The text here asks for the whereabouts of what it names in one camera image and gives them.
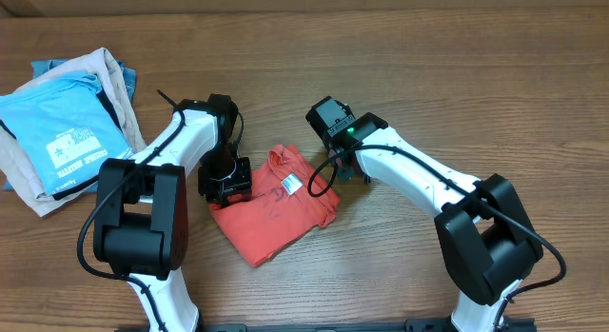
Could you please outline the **red printed t-shirt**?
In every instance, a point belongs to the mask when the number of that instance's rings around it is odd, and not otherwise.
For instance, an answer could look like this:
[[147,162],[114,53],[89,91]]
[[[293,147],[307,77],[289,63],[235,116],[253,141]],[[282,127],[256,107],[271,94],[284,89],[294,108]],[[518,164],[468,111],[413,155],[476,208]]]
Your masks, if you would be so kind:
[[252,267],[272,259],[314,227],[336,218],[339,196],[328,190],[320,197],[307,191],[313,166],[293,145],[276,145],[262,166],[252,172],[251,197],[209,206],[211,216]]

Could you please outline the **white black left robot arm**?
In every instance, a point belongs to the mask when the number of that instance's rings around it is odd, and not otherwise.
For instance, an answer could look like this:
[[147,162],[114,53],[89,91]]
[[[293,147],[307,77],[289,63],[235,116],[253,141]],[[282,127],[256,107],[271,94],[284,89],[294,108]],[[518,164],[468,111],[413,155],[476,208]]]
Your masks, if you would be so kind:
[[210,204],[226,207],[250,195],[250,162],[239,155],[241,139],[232,134],[242,120],[227,95],[184,99],[144,150],[101,165],[96,207],[79,234],[77,258],[87,272],[131,286],[149,331],[204,328],[182,271],[189,236],[187,177],[197,174],[198,192]]

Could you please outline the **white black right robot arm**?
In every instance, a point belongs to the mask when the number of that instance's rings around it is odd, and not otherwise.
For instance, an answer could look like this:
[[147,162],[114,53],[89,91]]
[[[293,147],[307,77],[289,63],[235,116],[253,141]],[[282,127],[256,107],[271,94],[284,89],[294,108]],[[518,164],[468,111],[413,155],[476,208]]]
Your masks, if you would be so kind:
[[328,152],[333,174],[358,174],[394,187],[431,217],[445,268],[460,290],[446,318],[408,319],[406,331],[534,331],[532,319],[504,314],[542,256],[511,183],[463,174],[408,144],[385,120],[327,96],[305,116]]

